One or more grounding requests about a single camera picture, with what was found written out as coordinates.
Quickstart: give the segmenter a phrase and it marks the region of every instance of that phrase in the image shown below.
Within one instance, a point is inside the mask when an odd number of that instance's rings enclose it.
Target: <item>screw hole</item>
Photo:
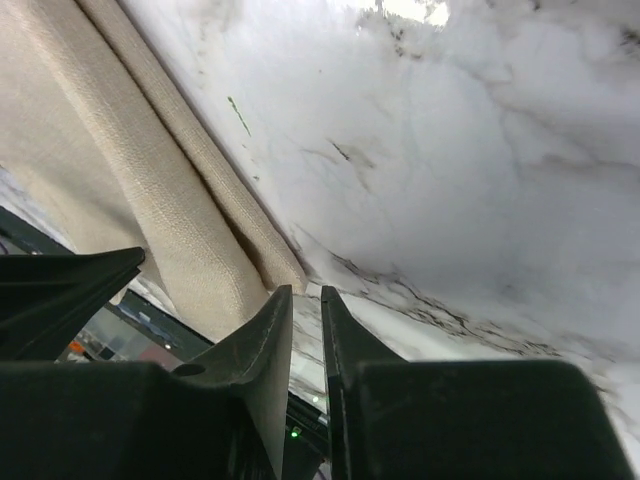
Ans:
[[[192,377],[193,375],[200,375],[205,370],[206,368],[197,363],[183,363],[173,373],[179,377]]]

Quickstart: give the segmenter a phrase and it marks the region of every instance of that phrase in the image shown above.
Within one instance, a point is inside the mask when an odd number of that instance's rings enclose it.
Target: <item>beige towel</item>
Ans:
[[[1,165],[78,253],[133,245],[219,340],[305,278],[113,0],[5,0]]]

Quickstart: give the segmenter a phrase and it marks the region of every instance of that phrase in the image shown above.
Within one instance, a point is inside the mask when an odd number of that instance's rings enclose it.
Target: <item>white marble table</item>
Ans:
[[[329,283],[409,359],[580,365],[640,471],[639,2],[120,3],[315,281],[295,393]]]

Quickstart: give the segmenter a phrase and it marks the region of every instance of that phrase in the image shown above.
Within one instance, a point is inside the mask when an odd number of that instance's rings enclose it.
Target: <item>marble surface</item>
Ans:
[[[295,393],[329,283],[408,359],[580,365],[640,472],[640,3],[120,3],[315,282]]]

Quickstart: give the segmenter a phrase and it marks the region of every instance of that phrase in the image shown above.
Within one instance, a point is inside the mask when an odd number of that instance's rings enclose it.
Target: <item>beige cloth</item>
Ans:
[[[5,0],[1,165],[78,253],[134,245],[182,320],[219,340],[295,256],[113,0]]]

